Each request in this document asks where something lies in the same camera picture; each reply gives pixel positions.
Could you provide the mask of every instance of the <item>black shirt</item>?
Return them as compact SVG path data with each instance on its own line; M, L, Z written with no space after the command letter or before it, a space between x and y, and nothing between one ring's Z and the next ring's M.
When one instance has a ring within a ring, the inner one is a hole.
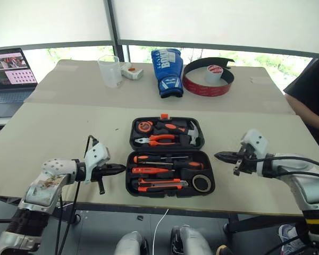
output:
M284 91L319 116L319 59ZM306 126L319 145L319 130L309 125Z

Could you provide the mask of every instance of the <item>gray floor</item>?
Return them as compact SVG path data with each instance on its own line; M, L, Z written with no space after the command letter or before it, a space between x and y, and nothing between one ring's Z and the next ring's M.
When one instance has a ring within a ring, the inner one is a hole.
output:
M15 206L0 201L0 218L11 218L15 210ZM70 228L62 254L113 255L118 240L124 234L135 230L145 236L149 244L152 244L156 224L162 216L142 214L143 220L138 220L139 214L126 212L78 211L78 213L82 221ZM167 215L157 229L155 254L169 254L171 229L173 226L184 224L198 229L214 251L219 245L227 244L232 248L234 255L264 254L280 243L277 227L237 233L233 235L232 241L227 241L222 231L222 226L226 222L226 219ZM57 219L50 219L44 231L40 249L34 254L54 254L57 224ZM0 233L6 229L6 226L7 224L0 224ZM62 224L62 231L64 230L65 223ZM272 253L272 255L279 254L280 250Z

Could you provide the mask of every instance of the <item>cable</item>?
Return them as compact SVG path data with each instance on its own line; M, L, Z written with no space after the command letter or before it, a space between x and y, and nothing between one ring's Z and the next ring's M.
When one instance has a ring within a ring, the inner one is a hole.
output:
M260 158L260 159L251 159L245 156L245 160L250 161L250 162L263 162L263 161L268 161L268 160L278 160L278 159L295 159L295 160L301 160L301 161L306 161L310 162L314 165L319 166L319 162L309 159L309 158L304 158L304 157L295 157L295 156L279 156L279 157L267 157L267 158Z
M73 222L73 215L74 215L74 212L75 212L75 205L77 203L79 187L80 187L80 182L78 182L78 184L77 184L77 190L75 191L73 205L72 205L71 212L70 212L70 220L68 222L68 225L66 226L66 230L65 230L65 233L64 233L64 236L63 236L62 244L60 245L60 249L59 249L58 255L62 254L62 251L64 249L64 245L65 245L65 241L66 241L66 238L68 236L69 229L70 229L70 225Z
M290 242L293 242L293 241L295 241L296 239L299 239L299 236L295 236L295 237L293 237L293 238L291 238L291 239L288 239L288 240L286 240L286 241L284 241L284 242L282 242L282 243L279 243L278 245L274 246L272 249L270 249L269 251L267 251L267 252L265 253L265 255L268 255L268 254L272 253L272 252L275 251L276 249L278 249L278 248L280 248L280 247L283 247L285 244L288 244L288 243L290 243Z
M87 153L87 150L89 149L90 138L92 139L93 146L95 145L95 143L98 142L98 140L97 140L93 135L91 135L91 134L87 137L87 142L86 142L84 157L85 157L85 155L86 155L86 153Z
M55 255L58 254L60 229L61 229L61 226L62 226L62 218L63 218L63 198L62 198L61 194L60 194L60 197L59 197L59 202L60 202L60 214L59 214L59 222L58 222L58 229L57 229L57 239L55 241L55 251L54 251Z
M291 175L291 174L304 174L304 175L311 175L311 176L319 177L319 174L316 174L316 173L309 173L309 172L301 172L301 171L287 172L287 173L280 173L280 174L276 174L274 177L284 176L284 175Z
M165 215L168 213L168 211L169 211L169 209L166 210L165 214L163 215L163 217L159 220L159 222L156 225L155 233L154 233L154 239L153 239L153 255L155 255L154 254L154 251L155 251L155 237L156 237L156 232L157 232L158 225L161 223L162 219L165 217Z

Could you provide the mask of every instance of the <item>measuring cup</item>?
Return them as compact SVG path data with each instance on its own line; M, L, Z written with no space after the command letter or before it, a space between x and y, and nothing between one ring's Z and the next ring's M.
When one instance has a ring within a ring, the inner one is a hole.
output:
M119 58L113 55L105 55L100 57L97 62L105 85L110 88L117 88L122 83Z

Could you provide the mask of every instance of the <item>person's arm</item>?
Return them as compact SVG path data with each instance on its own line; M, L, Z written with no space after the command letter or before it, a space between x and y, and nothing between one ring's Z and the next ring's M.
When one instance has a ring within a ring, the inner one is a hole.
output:
M306 105L289 94L285 94L286 100L297 115L308 125L319 129L319 116L312 112Z

